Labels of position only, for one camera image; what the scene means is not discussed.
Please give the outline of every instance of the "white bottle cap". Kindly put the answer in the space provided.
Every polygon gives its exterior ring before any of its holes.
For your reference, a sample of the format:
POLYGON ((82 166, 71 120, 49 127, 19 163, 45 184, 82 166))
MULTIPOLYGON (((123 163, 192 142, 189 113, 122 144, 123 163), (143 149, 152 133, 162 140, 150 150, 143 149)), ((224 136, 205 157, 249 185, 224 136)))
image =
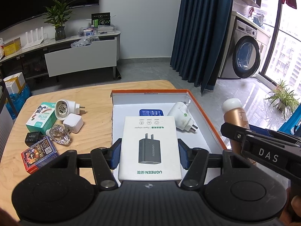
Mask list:
POLYGON ((236 109, 236 108, 241 108, 241 101, 238 98, 230 98, 227 99, 225 102, 222 104, 222 112, 223 114, 227 113, 230 110, 236 109))
POLYGON ((46 130, 45 134, 46 134, 46 136, 50 137, 49 132, 50 132, 50 129, 46 130))

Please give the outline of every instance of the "dark blue curtain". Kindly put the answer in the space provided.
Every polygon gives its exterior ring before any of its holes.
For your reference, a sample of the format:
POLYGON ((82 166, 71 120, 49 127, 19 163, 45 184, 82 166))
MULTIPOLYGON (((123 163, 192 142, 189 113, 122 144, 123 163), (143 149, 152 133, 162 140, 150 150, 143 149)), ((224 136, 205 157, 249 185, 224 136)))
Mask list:
POLYGON ((233 0, 181 0, 170 65, 195 87, 213 90, 233 0))

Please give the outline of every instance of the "washing machine door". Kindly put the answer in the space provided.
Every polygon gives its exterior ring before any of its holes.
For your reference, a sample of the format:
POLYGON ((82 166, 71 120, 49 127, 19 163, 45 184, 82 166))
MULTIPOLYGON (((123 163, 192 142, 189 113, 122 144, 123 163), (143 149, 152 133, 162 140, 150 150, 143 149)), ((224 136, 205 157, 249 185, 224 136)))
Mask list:
POLYGON ((241 37, 233 51, 233 69, 240 78, 252 76, 260 65, 260 52, 257 41, 251 36, 241 37))

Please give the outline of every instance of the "tan bottle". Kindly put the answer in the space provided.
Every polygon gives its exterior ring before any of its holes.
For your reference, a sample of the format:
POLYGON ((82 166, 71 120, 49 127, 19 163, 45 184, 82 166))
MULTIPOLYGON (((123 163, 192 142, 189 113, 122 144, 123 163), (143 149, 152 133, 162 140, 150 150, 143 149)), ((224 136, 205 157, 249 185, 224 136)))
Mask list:
MULTIPOLYGON (((250 129, 246 112, 242 108, 241 101, 237 98, 230 98, 222 104, 222 111, 224 114, 224 121, 236 126, 250 129)), ((241 155, 241 143, 234 140, 230 140, 231 148, 236 153, 241 155)), ((256 162, 247 158, 252 164, 256 165, 256 162)))

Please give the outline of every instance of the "white wall outlet adapter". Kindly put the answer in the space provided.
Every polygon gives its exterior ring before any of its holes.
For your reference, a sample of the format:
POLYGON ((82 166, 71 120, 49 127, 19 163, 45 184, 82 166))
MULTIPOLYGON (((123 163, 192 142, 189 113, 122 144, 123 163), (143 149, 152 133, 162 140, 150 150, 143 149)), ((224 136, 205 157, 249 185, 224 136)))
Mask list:
POLYGON ((63 121, 67 118, 69 114, 79 115, 80 109, 84 109, 85 107, 80 106, 75 101, 69 101, 65 99, 61 99, 55 104, 55 116, 59 120, 63 121))
POLYGON ((72 133, 78 133, 79 130, 82 128, 84 122, 83 122, 82 117, 80 115, 76 115, 76 114, 71 113, 63 121, 63 124, 66 128, 69 128, 69 130, 72 133))
POLYGON ((174 116, 176 128, 179 128, 182 131, 191 130, 195 132, 195 130, 198 129, 198 127, 194 125, 194 120, 192 120, 191 116, 188 114, 187 104, 182 101, 175 103, 167 115, 174 116))

